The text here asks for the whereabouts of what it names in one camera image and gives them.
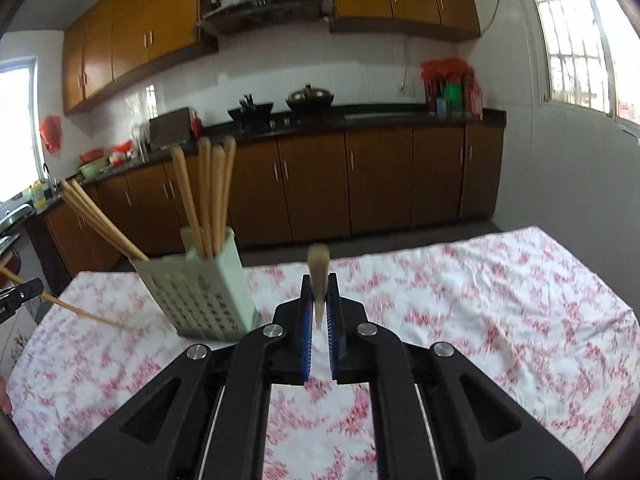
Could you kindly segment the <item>green basin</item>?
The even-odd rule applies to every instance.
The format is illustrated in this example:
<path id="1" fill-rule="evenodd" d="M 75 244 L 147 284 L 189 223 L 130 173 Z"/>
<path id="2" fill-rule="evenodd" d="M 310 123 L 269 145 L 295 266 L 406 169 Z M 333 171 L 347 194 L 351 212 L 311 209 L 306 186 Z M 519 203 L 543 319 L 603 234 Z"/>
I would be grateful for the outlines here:
<path id="1" fill-rule="evenodd" d="M 78 171 L 85 180 L 88 180 L 98 176 L 101 171 L 107 169 L 109 166 L 111 166 L 110 160 L 103 156 L 93 160 L 92 162 L 83 164 L 79 167 Z"/>

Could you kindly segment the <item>brown upper wall cabinets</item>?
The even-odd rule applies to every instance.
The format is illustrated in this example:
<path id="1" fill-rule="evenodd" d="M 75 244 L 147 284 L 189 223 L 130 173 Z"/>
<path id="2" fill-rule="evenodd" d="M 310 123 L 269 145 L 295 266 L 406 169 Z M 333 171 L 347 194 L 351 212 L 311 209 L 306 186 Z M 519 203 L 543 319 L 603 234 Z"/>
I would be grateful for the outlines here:
<path id="1" fill-rule="evenodd" d="M 64 32 L 64 113 L 213 53 L 223 36 L 322 18 L 334 32 L 389 30 L 450 42 L 480 36 L 474 0 L 98 0 Z"/>

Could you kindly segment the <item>left window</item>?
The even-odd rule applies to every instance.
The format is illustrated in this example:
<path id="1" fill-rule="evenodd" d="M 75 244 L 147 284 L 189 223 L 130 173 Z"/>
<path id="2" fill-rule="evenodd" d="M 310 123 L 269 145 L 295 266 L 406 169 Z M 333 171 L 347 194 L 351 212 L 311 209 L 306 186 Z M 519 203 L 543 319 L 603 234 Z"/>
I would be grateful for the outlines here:
<path id="1" fill-rule="evenodd" d="M 1 63 L 1 201 L 6 203 L 43 178 L 37 132 L 37 61 Z"/>

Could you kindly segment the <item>red plastic bag on condiments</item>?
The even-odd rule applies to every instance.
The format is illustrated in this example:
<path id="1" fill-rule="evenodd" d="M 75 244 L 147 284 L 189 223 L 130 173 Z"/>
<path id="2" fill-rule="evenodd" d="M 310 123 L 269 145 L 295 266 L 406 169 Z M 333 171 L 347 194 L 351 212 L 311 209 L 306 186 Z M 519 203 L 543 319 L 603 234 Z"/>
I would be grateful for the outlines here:
<path id="1" fill-rule="evenodd" d="M 474 68 L 462 58 L 441 58 L 421 64 L 421 79 L 449 80 L 462 79 L 465 76 L 474 76 Z"/>

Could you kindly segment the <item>red basin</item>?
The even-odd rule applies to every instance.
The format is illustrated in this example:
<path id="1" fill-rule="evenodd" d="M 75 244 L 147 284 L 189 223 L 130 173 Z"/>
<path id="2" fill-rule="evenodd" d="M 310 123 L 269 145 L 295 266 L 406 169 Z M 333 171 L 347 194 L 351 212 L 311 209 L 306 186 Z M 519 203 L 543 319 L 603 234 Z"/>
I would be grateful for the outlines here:
<path id="1" fill-rule="evenodd" d="M 95 148 L 94 150 L 82 153 L 79 155 L 79 159 L 83 165 L 88 164 L 89 162 L 93 162 L 96 159 L 99 159 L 104 156 L 103 148 Z"/>

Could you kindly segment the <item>wall power outlet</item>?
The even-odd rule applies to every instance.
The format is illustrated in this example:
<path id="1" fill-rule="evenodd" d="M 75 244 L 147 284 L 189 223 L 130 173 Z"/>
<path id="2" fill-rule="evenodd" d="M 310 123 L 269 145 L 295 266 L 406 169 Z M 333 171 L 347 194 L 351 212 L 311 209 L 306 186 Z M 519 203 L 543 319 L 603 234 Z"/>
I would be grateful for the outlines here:
<path id="1" fill-rule="evenodd" d="M 408 84 L 402 84 L 397 89 L 397 95 L 403 98 L 413 98 L 416 95 L 416 88 Z"/>

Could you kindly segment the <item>brown lower kitchen cabinets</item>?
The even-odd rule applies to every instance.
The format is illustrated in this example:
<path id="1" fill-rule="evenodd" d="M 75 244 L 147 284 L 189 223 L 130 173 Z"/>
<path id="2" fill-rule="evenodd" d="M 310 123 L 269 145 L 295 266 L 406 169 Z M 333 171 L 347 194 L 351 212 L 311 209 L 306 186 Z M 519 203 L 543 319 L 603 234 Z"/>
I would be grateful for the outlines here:
<path id="1" fill-rule="evenodd" d="M 228 215 L 248 249 L 489 218 L 495 211 L 505 125 L 317 131 L 241 142 Z M 87 186 L 148 256 L 182 249 L 188 226 L 169 160 Z M 80 271 L 111 271 L 118 252 L 58 203 L 25 223 L 52 288 Z"/>

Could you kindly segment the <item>green perforated utensil holder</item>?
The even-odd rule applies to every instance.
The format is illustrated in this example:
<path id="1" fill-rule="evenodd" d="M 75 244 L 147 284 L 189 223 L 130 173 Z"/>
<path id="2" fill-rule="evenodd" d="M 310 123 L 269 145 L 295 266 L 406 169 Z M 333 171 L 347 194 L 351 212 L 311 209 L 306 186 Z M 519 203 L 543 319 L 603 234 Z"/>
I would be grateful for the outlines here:
<path id="1" fill-rule="evenodd" d="M 190 248 L 132 265 L 181 337 L 237 342 L 262 324 L 230 229 L 213 258 Z"/>

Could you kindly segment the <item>barred right window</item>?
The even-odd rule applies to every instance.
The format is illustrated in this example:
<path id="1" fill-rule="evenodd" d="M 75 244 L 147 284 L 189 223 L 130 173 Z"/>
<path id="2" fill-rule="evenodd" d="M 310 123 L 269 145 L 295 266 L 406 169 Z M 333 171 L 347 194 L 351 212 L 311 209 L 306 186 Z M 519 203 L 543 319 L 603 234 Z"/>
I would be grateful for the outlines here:
<path id="1" fill-rule="evenodd" d="M 618 0 L 533 0 L 542 99 L 592 110 L 639 135 L 639 35 Z"/>

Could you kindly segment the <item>black wok with utensils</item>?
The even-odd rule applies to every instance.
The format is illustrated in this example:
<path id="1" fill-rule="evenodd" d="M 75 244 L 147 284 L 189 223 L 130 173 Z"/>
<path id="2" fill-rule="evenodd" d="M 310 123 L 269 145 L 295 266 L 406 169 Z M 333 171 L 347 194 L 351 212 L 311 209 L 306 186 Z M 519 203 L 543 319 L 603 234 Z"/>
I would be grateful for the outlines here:
<path id="1" fill-rule="evenodd" d="M 228 110 L 228 115 L 242 127 L 261 127 L 270 121 L 273 102 L 255 103 L 251 94 L 244 94 L 239 106 Z"/>

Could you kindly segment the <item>red hanging plastic bag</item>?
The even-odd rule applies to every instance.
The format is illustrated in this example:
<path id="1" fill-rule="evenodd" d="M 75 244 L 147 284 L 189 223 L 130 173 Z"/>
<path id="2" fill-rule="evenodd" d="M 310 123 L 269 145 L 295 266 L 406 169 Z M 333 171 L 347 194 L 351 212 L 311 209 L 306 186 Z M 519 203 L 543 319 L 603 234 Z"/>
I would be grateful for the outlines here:
<path id="1" fill-rule="evenodd" d="M 63 130 L 61 118 L 58 116 L 47 116 L 40 120 L 40 138 L 44 148 L 49 154 L 55 155 L 61 151 Z"/>

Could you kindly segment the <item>green container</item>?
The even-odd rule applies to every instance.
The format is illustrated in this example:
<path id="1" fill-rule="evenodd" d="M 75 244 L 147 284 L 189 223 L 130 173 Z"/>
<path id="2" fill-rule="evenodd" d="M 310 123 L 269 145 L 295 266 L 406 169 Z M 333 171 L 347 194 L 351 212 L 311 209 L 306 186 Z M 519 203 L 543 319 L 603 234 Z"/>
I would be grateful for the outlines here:
<path id="1" fill-rule="evenodd" d="M 449 81 L 445 87 L 445 99 L 451 114 L 462 114 L 464 111 L 462 84 L 460 81 Z"/>

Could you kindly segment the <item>red bottle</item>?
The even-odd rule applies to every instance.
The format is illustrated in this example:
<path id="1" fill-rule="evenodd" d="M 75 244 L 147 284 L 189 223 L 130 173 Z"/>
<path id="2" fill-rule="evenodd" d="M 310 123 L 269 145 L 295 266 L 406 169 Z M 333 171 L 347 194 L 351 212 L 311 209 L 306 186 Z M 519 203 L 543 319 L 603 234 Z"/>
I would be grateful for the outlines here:
<path id="1" fill-rule="evenodd" d="M 191 119 L 191 129 L 193 132 L 193 136 L 195 140 L 198 140 L 201 137 L 202 133 L 202 121 L 198 116 L 194 116 Z"/>

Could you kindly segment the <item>dark wooden cutting board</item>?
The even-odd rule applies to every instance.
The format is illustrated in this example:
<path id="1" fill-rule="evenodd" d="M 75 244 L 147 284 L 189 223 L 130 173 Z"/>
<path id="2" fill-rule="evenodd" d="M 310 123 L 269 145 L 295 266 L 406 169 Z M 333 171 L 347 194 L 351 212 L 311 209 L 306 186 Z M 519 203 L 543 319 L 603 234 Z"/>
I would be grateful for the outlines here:
<path id="1" fill-rule="evenodd" d="M 178 108 L 149 121 L 149 144 L 153 152 L 189 142 L 191 138 L 189 107 Z"/>

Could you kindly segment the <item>black lidded wok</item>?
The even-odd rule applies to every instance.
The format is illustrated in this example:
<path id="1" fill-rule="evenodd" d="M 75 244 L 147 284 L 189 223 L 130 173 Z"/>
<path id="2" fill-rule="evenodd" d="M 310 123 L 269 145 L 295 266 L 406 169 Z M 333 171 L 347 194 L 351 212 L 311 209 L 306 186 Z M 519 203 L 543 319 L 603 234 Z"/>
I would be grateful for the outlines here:
<path id="1" fill-rule="evenodd" d="M 334 94 L 329 90 L 305 84 L 303 88 L 292 92 L 285 100 L 292 113 L 302 115 L 319 115 L 329 110 L 334 101 Z"/>

